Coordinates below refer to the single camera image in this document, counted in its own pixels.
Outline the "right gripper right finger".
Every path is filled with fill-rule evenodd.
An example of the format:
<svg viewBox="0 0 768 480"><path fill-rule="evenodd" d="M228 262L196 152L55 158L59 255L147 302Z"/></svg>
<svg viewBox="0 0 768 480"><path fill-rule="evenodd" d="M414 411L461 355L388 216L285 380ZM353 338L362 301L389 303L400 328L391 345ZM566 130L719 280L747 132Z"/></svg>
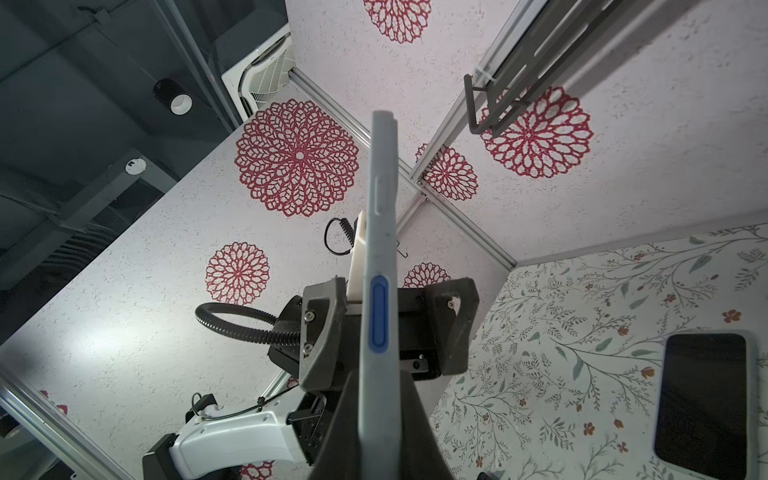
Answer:
<svg viewBox="0 0 768 480"><path fill-rule="evenodd" d="M401 447L400 479L451 480L451 474L431 430L415 382L400 372Z"/></svg>

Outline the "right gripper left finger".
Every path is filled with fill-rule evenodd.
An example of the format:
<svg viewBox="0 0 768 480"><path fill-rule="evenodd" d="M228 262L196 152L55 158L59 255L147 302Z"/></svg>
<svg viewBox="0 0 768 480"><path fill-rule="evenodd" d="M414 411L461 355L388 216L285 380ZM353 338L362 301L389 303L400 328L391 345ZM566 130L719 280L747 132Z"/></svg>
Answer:
<svg viewBox="0 0 768 480"><path fill-rule="evenodd" d="M358 434L359 371L347 377L330 429L310 472L310 480L360 479Z"/></svg>

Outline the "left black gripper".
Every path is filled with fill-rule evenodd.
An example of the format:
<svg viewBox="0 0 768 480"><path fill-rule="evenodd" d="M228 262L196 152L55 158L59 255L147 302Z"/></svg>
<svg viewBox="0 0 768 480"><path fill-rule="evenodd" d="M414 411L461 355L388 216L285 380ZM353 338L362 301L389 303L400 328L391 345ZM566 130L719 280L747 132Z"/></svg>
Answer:
<svg viewBox="0 0 768 480"><path fill-rule="evenodd" d="M479 307L471 278L421 289L400 289L399 358L415 380L464 373L470 333ZM338 390L359 368L360 308L346 300L346 282L334 277L308 286L278 317L276 331L296 331L296 346L272 345L268 358L299 379L306 392Z"/></svg>

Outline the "black phone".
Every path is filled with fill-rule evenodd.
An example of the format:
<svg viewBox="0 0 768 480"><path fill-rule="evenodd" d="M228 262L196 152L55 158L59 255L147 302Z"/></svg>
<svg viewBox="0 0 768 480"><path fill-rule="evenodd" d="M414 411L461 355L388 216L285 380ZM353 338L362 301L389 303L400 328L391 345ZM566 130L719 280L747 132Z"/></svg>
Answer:
<svg viewBox="0 0 768 480"><path fill-rule="evenodd" d="M396 197L398 126L390 111L372 114L366 256L360 332L360 477L397 479L401 448Z"/></svg>

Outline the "black phone removed from case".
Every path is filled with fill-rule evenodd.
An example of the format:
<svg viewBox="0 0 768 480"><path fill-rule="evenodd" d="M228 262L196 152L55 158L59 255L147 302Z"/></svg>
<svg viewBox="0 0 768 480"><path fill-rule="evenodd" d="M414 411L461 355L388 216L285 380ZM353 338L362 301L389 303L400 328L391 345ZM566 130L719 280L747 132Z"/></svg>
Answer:
<svg viewBox="0 0 768 480"><path fill-rule="evenodd" d="M674 334L663 352L653 454L695 479L757 479L758 404L753 334Z"/></svg>

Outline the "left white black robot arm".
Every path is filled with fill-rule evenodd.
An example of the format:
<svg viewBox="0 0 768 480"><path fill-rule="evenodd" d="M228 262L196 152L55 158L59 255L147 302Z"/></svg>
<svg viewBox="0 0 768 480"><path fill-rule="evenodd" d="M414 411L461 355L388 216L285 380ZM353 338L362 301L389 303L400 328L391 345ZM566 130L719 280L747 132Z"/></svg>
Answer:
<svg viewBox="0 0 768 480"><path fill-rule="evenodd" d="M394 463L400 479L447 479L450 471L416 385L467 370L479 296L469 278L397 292L403 426ZM209 302L198 322L231 338L268 346L269 359L295 385L279 383L248 407L195 395L184 426L144 456L148 479L231 479L260 461L309 465L315 479L360 479L357 379L363 305L343 278L308 286L279 315Z"/></svg>

